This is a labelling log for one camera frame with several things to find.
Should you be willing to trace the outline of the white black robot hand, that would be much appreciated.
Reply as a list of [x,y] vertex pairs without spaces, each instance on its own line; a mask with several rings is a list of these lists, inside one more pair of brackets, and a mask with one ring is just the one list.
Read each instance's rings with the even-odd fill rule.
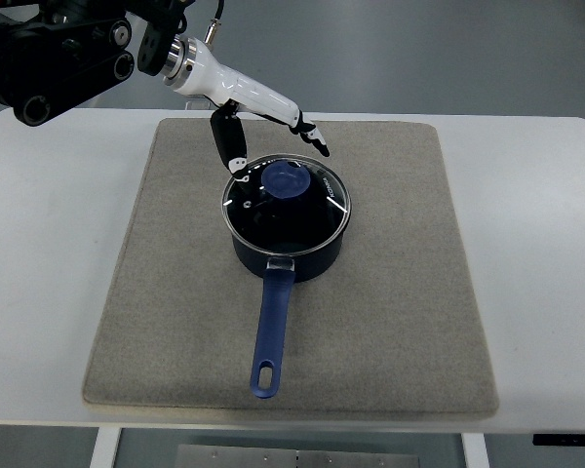
[[250,172],[245,134],[237,116],[240,111],[287,126],[321,155],[330,155],[323,135],[294,101],[219,63],[208,46],[195,38],[174,39],[163,74],[165,84],[175,92],[204,97],[216,107],[211,116],[215,145],[223,165],[236,181],[248,181]]

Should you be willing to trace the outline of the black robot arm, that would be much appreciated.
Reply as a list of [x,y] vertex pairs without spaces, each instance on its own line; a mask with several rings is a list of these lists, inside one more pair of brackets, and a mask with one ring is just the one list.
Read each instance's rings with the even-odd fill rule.
[[0,103],[42,125],[125,82],[162,71],[187,1],[39,1],[16,20],[0,1]]

